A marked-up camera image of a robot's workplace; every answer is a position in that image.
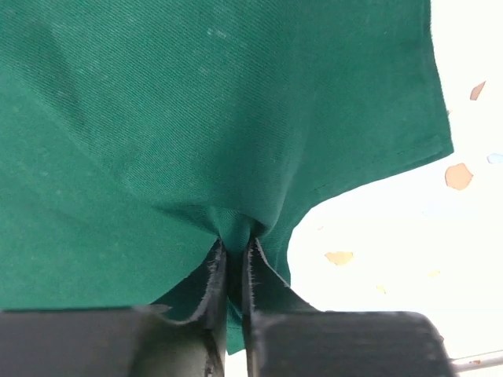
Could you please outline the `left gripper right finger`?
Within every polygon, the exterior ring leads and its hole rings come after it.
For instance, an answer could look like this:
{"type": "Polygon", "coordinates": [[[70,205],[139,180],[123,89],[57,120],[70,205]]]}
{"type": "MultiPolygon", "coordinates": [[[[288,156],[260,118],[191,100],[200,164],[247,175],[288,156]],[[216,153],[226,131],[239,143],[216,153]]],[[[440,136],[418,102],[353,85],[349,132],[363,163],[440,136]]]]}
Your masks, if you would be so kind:
{"type": "Polygon", "coordinates": [[[249,241],[242,275],[250,376],[447,377],[455,374],[438,331],[419,314],[321,311],[272,269],[249,241]]]}

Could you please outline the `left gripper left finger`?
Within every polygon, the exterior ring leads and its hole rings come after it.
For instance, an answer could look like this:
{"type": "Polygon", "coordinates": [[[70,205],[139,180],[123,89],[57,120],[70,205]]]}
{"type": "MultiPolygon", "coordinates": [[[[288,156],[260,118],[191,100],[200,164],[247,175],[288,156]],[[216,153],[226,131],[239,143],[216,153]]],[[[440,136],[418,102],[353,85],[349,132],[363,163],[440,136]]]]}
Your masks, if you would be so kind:
{"type": "Polygon", "coordinates": [[[1,313],[3,376],[223,376],[226,249],[150,305],[1,313]]]}

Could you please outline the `green surgical drape cloth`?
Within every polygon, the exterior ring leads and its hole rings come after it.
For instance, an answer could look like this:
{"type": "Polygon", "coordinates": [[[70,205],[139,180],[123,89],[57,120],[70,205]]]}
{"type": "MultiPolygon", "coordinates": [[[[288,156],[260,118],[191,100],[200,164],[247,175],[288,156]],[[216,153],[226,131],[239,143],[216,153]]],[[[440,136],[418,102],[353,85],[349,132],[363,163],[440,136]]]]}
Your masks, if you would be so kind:
{"type": "Polygon", "coordinates": [[[1,306],[132,306],[448,156],[428,1],[4,1],[1,306]]]}

